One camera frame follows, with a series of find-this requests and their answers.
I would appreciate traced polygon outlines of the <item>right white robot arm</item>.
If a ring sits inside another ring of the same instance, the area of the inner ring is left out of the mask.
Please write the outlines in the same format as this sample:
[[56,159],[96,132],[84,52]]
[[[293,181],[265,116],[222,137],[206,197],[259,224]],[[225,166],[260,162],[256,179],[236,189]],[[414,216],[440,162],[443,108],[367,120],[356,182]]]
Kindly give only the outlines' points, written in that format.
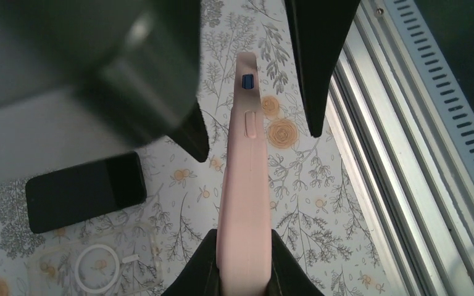
[[0,1],[0,182],[169,136],[209,153],[196,98],[202,36],[253,27],[230,1]]

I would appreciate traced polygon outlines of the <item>clear phone case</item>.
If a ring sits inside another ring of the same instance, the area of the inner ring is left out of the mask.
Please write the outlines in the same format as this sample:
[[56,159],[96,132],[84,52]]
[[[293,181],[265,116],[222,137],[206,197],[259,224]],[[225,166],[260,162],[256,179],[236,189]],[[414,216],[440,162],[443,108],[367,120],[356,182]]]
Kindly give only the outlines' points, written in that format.
[[30,295],[145,295],[161,282],[154,230],[139,223],[30,258]]

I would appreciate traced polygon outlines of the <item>pink phone case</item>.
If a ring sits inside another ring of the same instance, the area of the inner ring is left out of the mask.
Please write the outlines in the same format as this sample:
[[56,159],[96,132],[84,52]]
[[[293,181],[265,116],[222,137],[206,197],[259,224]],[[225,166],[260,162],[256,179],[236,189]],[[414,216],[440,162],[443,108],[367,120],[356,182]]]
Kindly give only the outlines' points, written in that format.
[[256,55],[237,55],[217,228],[222,295],[265,295],[271,278],[268,153]]

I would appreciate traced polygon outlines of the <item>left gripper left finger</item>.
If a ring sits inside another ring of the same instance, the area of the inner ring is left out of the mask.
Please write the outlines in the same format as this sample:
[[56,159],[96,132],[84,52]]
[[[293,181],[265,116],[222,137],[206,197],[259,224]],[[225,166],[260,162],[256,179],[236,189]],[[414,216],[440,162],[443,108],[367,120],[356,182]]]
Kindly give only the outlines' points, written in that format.
[[217,296],[220,278],[216,261],[217,230],[211,229],[183,271],[162,296]]

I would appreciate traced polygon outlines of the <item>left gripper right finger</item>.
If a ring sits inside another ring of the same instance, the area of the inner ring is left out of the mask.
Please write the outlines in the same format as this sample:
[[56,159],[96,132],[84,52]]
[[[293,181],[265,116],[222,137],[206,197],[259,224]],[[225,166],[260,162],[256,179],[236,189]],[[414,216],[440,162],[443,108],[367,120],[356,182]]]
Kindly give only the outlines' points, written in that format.
[[306,275],[274,229],[272,230],[272,273],[266,295],[324,296]]

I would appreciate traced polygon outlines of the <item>black phone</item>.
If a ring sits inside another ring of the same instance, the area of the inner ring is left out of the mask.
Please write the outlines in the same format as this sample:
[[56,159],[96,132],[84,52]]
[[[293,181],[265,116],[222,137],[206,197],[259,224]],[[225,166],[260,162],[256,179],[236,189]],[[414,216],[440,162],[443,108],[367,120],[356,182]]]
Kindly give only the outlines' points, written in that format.
[[136,152],[35,176],[25,185],[30,230],[42,234],[146,200]]

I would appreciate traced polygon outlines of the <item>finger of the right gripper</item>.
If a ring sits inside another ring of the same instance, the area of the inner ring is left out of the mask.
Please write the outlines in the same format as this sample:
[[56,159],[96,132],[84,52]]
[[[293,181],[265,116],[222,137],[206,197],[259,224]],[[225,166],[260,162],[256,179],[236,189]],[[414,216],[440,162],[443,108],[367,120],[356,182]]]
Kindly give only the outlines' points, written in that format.
[[306,121],[311,136],[323,131],[331,76],[359,0],[284,2]]
[[208,159],[209,136],[198,102],[182,124],[167,136],[198,162]]

